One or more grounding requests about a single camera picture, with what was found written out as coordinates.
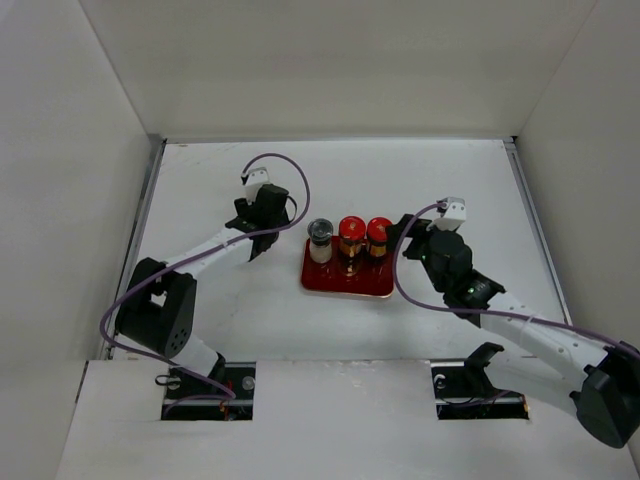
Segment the red lid sauce jar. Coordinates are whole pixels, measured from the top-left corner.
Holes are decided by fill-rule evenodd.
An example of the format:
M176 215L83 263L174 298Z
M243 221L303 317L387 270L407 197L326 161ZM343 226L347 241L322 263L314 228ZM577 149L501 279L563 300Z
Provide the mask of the red lid sauce jar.
M366 224L358 216L346 216L338 226L338 256L344 275L354 276L360 267L366 238Z
M366 251L370 264L382 264L388 256L388 235L386 229L392 222L386 217L375 217L366 228Z

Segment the clear lid salt shaker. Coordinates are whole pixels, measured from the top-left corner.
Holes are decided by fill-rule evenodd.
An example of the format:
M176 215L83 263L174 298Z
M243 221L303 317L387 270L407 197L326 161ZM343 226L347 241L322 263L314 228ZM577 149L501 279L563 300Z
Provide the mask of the clear lid salt shaker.
M325 218L316 218L307 226L310 258L317 264L326 264L332 257L333 224Z

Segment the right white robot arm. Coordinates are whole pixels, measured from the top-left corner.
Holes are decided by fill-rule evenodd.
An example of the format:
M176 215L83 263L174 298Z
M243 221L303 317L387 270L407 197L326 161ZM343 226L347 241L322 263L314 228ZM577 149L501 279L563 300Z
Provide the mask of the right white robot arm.
M598 332L540 317L503 285L473 266L473 254L445 216L406 214L386 227L394 259L419 262L434 290L438 311L451 313L533 357L526 368L496 361L500 344L486 343L465 360L464 384L483 396L493 389L537 398L574 416L595 439L616 449L639 429L639 351Z

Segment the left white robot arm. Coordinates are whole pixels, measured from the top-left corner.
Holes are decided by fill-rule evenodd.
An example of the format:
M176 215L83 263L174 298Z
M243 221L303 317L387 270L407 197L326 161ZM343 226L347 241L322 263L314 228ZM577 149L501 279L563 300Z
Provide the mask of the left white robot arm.
M206 399L224 387L225 359L193 333L197 277L201 273L224 273L266 252L278 239L277 227L290 224L286 204L289 192L266 183L255 199L234 201L237 216L213 238L167 262L145 258L138 262L129 287L216 247L218 250L168 272L129 296L120 306L115 332L171 362L192 371L190 386Z

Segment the red rectangular tray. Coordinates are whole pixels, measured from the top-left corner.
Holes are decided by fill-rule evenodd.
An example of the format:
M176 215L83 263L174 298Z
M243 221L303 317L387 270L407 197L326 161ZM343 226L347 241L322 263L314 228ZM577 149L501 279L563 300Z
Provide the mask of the red rectangular tray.
M308 291L337 295L388 298L394 291L392 255L373 259L366 250L355 264L348 264L339 252L339 237L331 240L332 256L324 264L311 258L306 240L300 273L300 283Z

